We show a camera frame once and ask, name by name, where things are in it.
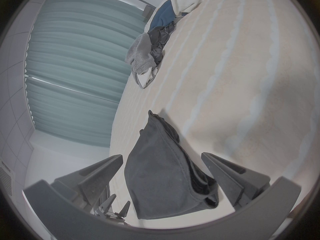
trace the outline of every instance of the crumpled black cloth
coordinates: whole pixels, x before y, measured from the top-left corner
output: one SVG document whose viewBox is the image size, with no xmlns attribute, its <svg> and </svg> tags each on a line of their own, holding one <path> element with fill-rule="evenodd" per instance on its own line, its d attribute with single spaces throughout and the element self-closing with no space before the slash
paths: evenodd
<svg viewBox="0 0 320 240">
<path fill-rule="evenodd" d="M 158 66 L 162 61 L 162 50 L 170 38 L 170 33 L 174 31 L 175 24 L 171 22 L 168 26 L 156 26 L 148 32 L 151 41 L 150 54 Z"/>
<path fill-rule="evenodd" d="M 218 186 L 178 144 L 169 123 L 149 110 L 124 169 L 138 219 L 161 219 L 218 206 Z"/>
</svg>

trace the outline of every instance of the gray knit garment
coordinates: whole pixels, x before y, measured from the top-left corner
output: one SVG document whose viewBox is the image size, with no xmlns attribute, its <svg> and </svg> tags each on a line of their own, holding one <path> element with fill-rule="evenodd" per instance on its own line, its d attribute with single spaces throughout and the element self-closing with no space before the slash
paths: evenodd
<svg viewBox="0 0 320 240">
<path fill-rule="evenodd" d="M 137 74 L 143 74 L 152 67 L 156 67 L 154 58 L 150 54 L 151 42 L 148 33 L 139 35 L 129 48 L 125 62 L 131 65 L 131 72 L 136 83 L 142 88 L 138 81 Z"/>
</svg>

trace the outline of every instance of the teal curtain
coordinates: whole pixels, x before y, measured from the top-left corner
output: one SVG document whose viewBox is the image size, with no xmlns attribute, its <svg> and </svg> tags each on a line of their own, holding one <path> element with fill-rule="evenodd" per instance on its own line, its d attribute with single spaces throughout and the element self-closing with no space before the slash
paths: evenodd
<svg viewBox="0 0 320 240">
<path fill-rule="evenodd" d="M 26 57 L 27 98 L 36 129 L 110 146 L 112 122 L 131 72 L 125 56 L 143 33 L 143 20 L 140 9 L 118 0 L 46 0 Z"/>
</svg>

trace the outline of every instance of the air vent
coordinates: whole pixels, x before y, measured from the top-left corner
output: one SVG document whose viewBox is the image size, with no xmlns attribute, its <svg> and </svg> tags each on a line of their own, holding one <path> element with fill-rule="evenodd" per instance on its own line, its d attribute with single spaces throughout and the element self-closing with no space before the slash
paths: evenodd
<svg viewBox="0 0 320 240">
<path fill-rule="evenodd" d="M 0 160 L 0 178 L 2 183 L 10 196 L 10 198 L 14 201 L 14 171 L 11 170 L 3 161 Z"/>
</svg>

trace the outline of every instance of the mattress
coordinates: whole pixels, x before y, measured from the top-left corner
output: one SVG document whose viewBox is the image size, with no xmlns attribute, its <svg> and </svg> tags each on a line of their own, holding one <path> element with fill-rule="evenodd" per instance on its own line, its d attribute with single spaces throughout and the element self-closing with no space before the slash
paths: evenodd
<svg viewBox="0 0 320 240">
<path fill-rule="evenodd" d="M 204 0 L 182 18 L 164 48 L 154 81 L 129 77 L 112 127 L 110 155 L 124 164 L 148 110 L 177 130 L 181 146 L 208 175 L 209 152 L 311 190 L 320 165 L 319 46 L 290 0 Z M 118 212 L 130 200 L 124 165 L 110 182 Z M 145 228 L 198 225 L 234 212 L 219 189 L 214 210 L 126 222 Z"/>
</svg>

